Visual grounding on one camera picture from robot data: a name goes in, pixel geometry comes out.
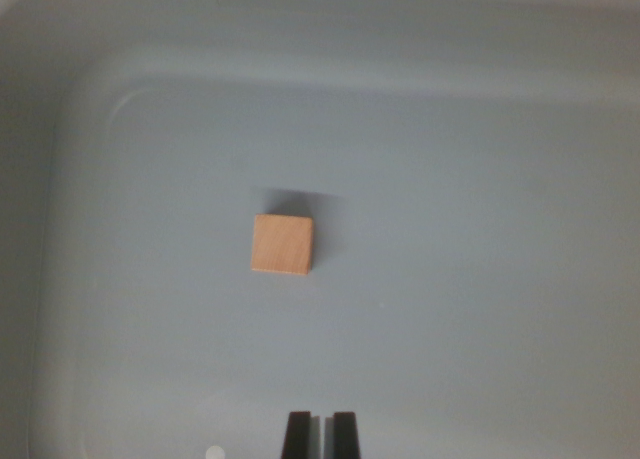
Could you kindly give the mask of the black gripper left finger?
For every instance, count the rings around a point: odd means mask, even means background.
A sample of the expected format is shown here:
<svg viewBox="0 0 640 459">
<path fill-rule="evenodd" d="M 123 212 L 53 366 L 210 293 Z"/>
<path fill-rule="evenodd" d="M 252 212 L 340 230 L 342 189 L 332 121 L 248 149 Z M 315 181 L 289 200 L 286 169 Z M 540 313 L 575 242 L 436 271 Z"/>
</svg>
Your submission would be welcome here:
<svg viewBox="0 0 640 459">
<path fill-rule="evenodd" d="M 289 413 L 281 459 L 319 459 L 321 456 L 320 418 L 310 411 Z"/>
</svg>

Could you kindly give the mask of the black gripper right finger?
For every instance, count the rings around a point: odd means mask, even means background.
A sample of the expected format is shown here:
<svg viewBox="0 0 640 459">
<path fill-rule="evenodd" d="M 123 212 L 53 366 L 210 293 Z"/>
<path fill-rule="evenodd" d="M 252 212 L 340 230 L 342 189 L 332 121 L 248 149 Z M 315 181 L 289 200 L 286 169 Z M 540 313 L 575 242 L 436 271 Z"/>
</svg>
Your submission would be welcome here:
<svg viewBox="0 0 640 459">
<path fill-rule="evenodd" d="M 324 422 L 324 459 L 360 459 L 361 450 L 354 412 L 335 412 Z"/>
</svg>

